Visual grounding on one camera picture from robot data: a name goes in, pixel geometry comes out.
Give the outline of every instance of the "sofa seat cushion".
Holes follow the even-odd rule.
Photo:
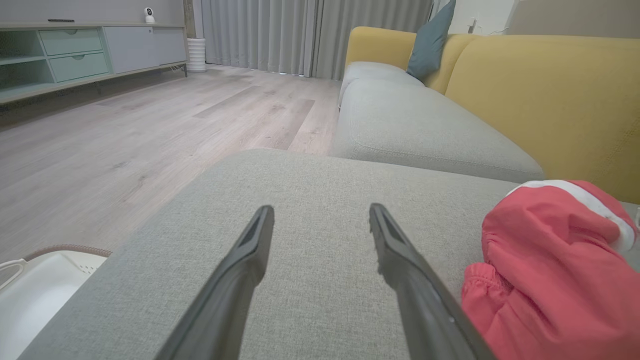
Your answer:
[[[344,91],[352,82],[358,79],[380,79],[424,88],[424,84],[420,80],[407,74],[406,71],[399,67],[369,61],[355,61],[349,64],[349,67],[344,72],[342,86],[340,87],[340,97],[338,98],[338,107],[342,104]]]
[[[544,179],[527,153],[444,95],[383,80],[346,90],[330,154],[518,183]]]
[[[116,249],[22,359],[153,359],[255,210],[275,209],[241,359],[408,359],[395,293],[369,233],[384,204],[460,298],[483,218],[517,184],[252,150],[196,178]]]

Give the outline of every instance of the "teal throw pillow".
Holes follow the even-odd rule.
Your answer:
[[[407,74],[422,81],[440,68],[442,48],[447,41],[455,7],[456,0],[449,1],[431,21],[418,30],[406,70]]]

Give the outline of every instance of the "gray curtain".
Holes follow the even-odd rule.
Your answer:
[[[310,76],[317,0],[202,0],[206,62]]]
[[[318,0],[312,76],[342,79],[349,33],[356,26],[414,33],[432,6],[432,0]]]

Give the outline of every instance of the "white stripe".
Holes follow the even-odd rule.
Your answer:
[[[521,187],[541,188],[543,186],[553,186],[555,188],[562,189],[571,194],[571,196],[575,197],[576,200],[585,205],[594,213],[613,221],[614,224],[618,226],[620,235],[618,236],[618,239],[610,243],[609,246],[611,246],[618,252],[625,252],[631,249],[634,242],[636,241],[636,233],[634,232],[634,229],[629,226],[626,221],[622,220],[618,215],[614,214],[607,206],[605,206],[605,204],[602,204],[602,201],[598,200],[598,198],[593,196],[592,193],[577,186],[576,184],[564,180],[528,181],[511,190],[507,194],[507,196]]]

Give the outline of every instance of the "sofa armrest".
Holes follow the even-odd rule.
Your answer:
[[[359,26],[351,30],[345,70],[354,61],[373,61],[406,70],[415,33]]]

